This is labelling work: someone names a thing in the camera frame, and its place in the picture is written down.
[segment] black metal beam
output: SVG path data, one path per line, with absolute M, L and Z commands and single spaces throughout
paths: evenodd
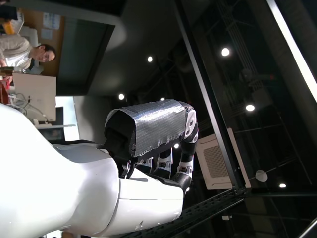
M 316 197 L 317 187 L 253 188 L 245 197 Z
M 188 22 L 184 7 L 181 0 L 174 0 L 173 3 L 178 25 L 184 38 L 185 45 L 193 65 L 196 78 L 199 83 L 232 186 L 234 189 L 242 188 L 245 186 L 245 182 L 239 168 L 239 163 L 227 131 L 227 126 L 217 102 L 215 92 L 208 77 L 203 59 L 195 42 L 194 35 L 191 31 L 191 27 Z
M 95 61 L 93 62 L 93 65 L 92 65 L 90 72 L 88 74 L 88 78 L 87 78 L 87 81 L 85 84 L 85 94 L 88 93 L 89 88 L 90 88 L 90 86 L 95 78 L 96 72 L 98 70 L 98 67 L 99 67 L 104 55 L 105 55 L 105 51 L 106 51 L 106 48 L 107 48 L 108 43 L 110 41 L 110 38 L 112 36 L 112 33 L 114 31 L 114 28 L 115 28 L 115 26 L 113 26 L 113 25 L 108 25 L 106 27 L 106 30 L 104 32 L 104 35 L 103 35 L 101 42 L 100 42 L 100 45 L 99 45 L 99 49 L 98 49 Z
M 237 192 L 243 194 L 244 189 L 239 189 Z M 243 198 L 236 196 L 236 193 L 230 189 L 183 210 L 180 217 L 175 221 L 144 231 L 130 233 L 122 238 L 173 238 L 242 201 Z

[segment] duct tape wrap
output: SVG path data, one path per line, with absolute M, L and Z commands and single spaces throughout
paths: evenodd
M 179 138 L 185 131 L 185 108 L 173 99 L 112 110 L 106 124 L 117 111 L 128 114 L 135 122 L 134 157 Z

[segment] air conditioner vent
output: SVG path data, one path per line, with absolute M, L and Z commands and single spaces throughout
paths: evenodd
M 211 177 L 218 178 L 228 176 L 227 168 L 218 145 L 205 149 L 204 156 Z

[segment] person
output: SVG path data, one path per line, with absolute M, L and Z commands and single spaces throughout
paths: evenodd
M 1 67 L 19 67 L 23 71 L 30 67 L 32 59 L 39 62 L 49 62 L 55 59 L 55 56 L 56 51 L 50 45 L 42 44 L 33 47 L 27 39 L 20 35 L 0 36 Z M 7 76 L 4 80 L 10 84 L 13 78 Z

